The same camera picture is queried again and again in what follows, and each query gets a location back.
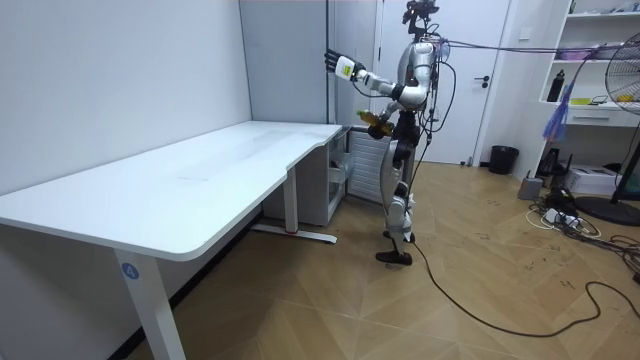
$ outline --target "blue circular label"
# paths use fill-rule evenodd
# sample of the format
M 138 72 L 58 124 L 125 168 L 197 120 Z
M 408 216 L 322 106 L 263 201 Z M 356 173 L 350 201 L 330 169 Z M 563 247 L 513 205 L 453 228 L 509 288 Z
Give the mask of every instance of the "blue circular label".
M 124 274 L 132 280 L 136 280 L 137 278 L 140 277 L 140 273 L 138 273 L 138 269 L 136 269 L 135 266 L 129 264 L 129 263 L 124 263 L 122 264 L 122 272 L 124 272 Z

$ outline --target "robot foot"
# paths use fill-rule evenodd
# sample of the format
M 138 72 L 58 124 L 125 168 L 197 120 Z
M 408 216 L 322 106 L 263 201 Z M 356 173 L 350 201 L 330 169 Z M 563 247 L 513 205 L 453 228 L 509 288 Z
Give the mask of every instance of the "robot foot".
M 385 230 L 382 233 L 382 236 L 386 237 L 387 239 L 391 239 L 391 234 L 389 234 L 388 230 Z M 411 237 L 409 238 L 409 240 L 407 241 L 407 239 L 405 239 L 404 241 L 406 241 L 406 242 L 408 242 L 410 244 L 413 244 L 414 242 L 416 242 L 416 236 L 413 233 L 411 233 Z
M 397 251 L 389 251 L 389 252 L 379 252 L 376 254 L 376 260 L 387 263 L 387 264 L 398 264 L 410 266 L 413 264 L 413 259 L 411 258 L 411 254 L 404 253 L 400 255 Z

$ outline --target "yellow object in robot hand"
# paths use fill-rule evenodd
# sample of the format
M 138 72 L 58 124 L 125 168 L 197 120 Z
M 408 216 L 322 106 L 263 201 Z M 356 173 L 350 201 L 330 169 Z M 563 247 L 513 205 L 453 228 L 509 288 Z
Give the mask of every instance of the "yellow object in robot hand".
M 369 126 L 382 129 L 386 135 L 391 135 L 391 133 L 393 133 L 393 123 L 388 121 L 381 122 L 380 118 L 371 111 L 358 111 L 357 114 L 360 116 L 360 120 L 364 121 Z

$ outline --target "desk leg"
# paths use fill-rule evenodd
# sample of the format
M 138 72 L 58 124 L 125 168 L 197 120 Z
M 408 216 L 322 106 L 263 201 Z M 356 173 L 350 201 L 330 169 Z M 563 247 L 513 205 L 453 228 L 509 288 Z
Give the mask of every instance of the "desk leg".
M 156 360 L 185 360 L 156 259 L 115 250 L 120 270 Z
M 324 241 L 335 244 L 338 239 L 332 235 L 318 234 L 309 231 L 298 230 L 298 194 L 296 190 L 296 169 L 292 167 L 287 171 L 287 179 L 282 185 L 284 190 L 284 218 L 285 228 L 277 226 L 256 224 L 251 229 L 273 234 L 302 237 L 311 240 Z

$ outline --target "yellow item on shelf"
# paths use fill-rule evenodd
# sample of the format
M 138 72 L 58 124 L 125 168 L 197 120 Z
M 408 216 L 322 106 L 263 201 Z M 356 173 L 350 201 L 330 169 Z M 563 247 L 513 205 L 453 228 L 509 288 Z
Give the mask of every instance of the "yellow item on shelf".
M 569 104 L 571 105 L 589 105 L 590 103 L 590 98 L 573 98 L 569 100 Z

